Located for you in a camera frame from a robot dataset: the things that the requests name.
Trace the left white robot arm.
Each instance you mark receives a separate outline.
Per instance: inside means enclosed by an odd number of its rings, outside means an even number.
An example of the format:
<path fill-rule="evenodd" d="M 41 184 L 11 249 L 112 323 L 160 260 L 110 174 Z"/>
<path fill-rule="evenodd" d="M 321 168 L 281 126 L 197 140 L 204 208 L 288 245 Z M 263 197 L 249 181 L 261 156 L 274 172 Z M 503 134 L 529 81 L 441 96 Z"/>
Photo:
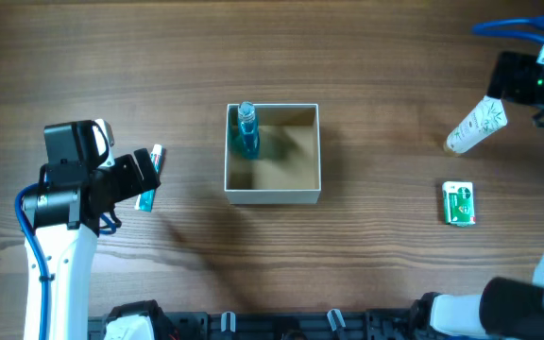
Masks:
<path fill-rule="evenodd" d="M 155 190 L 162 147 L 115 160 L 97 152 L 55 156 L 14 208 L 25 235 L 28 291 L 26 339 L 84 339 L 94 254 L 101 234 L 122 225 L 116 203 Z"/>

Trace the blue mouthwash bottle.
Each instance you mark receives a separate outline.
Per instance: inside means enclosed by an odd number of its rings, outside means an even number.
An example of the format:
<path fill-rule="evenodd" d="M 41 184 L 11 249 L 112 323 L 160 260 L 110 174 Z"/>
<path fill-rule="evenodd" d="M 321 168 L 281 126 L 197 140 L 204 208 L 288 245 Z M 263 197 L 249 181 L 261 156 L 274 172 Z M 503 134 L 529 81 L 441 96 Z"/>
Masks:
<path fill-rule="evenodd" d="M 244 156 L 257 159 L 260 153 L 259 123 L 256 108 L 251 102 L 245 101 L 239 105 L 237 121 Z"/>

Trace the teal toothpaste tube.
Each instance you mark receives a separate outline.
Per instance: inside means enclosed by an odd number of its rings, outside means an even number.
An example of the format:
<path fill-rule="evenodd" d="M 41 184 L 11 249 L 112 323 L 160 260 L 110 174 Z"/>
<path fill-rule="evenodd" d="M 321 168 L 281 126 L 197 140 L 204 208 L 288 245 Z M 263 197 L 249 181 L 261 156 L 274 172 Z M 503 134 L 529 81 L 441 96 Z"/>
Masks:
<path fill-rule="evenodd" d="M 136 211 L 151 212 L 154 205 L 156 189 L 160 185 L 160 171 L 162 164 L 163 147 L 161 144 L 154 144 L 150 152 L 150 165 L 146 167 L 146 188 L 147 191 L 139 194 L 134 209 Z"/>

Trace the green Dettol soap bar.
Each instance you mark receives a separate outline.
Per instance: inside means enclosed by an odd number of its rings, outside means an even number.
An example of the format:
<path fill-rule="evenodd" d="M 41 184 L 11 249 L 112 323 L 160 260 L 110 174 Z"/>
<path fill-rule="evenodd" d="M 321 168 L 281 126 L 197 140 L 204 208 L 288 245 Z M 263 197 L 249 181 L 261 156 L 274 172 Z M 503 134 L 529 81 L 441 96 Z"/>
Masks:
<path fill-rule="evenodd" d="M 473 184 L 467 181 L 446 181 L 442 185 L 445 223 L 457 227 L 476 224 Z"/>

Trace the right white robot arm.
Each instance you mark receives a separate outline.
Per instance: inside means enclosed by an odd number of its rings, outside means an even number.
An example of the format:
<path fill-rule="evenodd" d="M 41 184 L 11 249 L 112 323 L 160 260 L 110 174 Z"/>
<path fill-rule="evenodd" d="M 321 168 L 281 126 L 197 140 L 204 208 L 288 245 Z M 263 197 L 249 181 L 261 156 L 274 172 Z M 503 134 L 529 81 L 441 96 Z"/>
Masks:
<path fill-rule="evenodd" d="M 500 53 L 486 97 L 537 107 L 535 126 L 544 128 L 544 64 L 533 55 Z M 421 298 L 410 327 L 423 326 L 448 337 L 544 339 L 544 254 L 530 283 L 496 277 L 480 295 Z"/>

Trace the white lotion tube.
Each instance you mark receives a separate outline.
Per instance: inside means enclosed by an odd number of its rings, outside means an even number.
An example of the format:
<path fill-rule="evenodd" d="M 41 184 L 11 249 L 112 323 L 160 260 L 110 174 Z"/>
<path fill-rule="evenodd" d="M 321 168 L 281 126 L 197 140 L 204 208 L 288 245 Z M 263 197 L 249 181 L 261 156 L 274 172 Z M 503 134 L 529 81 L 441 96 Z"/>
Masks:
<path fill-rule="evenodd" d="M 487 95 L 449 134 L 444 149 L 455 155 L 469 151 L 508 123 L 502 101 Z"/>

